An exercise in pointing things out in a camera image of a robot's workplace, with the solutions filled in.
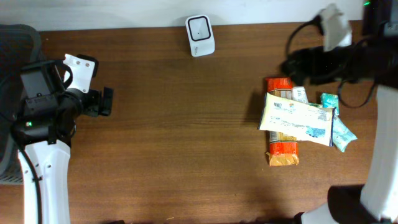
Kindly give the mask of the teal tissue pack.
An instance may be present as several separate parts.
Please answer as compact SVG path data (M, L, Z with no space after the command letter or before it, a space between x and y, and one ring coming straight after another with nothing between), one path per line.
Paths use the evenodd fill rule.
M317 108L323 108L323 105L318 104L318 103L308 103L308 105L314 106L314 107L317 107Z
M324 108L334 108L335 114L337 116L340 114L338 95L322 93L320 98L321 104Z

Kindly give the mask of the white cream tube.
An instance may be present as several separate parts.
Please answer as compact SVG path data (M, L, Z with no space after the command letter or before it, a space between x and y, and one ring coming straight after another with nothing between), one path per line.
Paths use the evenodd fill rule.
M294 101L298 101L300 103L308 104L308 98L303 86L296 86L292 89L292 97Z

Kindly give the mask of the teal wet wipes packet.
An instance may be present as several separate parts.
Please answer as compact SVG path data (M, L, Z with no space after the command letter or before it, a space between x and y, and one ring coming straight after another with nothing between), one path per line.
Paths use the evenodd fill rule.
M341 152L345 152L348 144L357 139L358 138L343 124L338 116L333 117L333 144Z

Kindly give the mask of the San Remo spaghetti packet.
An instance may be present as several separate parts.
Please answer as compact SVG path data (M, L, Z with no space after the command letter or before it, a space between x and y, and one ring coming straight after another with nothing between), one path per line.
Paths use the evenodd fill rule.
M293 84L289 78L268 78L267 92L282 98L292 99ZM299 164L299 147L297 138L284 133L269 132L269 157L270 166L290 166Z

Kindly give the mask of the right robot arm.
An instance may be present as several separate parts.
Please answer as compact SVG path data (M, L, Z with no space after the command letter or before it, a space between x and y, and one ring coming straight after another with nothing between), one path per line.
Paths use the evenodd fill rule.
M321 47L285 50L282 71L296 84L371 80L377 97L377 129L368 179L332 186L325 204L301 213L301 223L392 223L397 220L397 2L366 1L363 39L335 4L309 21L324 37Z

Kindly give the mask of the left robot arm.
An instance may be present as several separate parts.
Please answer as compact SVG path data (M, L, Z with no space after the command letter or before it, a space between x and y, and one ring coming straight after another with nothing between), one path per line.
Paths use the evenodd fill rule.
M21 185L26 223L69 223L68 166L76 120L109 116L113 90L93 90L86 55L1 62L1 184Z

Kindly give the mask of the white chips bag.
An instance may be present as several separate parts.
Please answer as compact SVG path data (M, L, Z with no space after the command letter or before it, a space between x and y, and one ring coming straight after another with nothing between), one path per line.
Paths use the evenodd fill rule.
M317 108L266 93L258 129L332 146L333 116L333 108Z

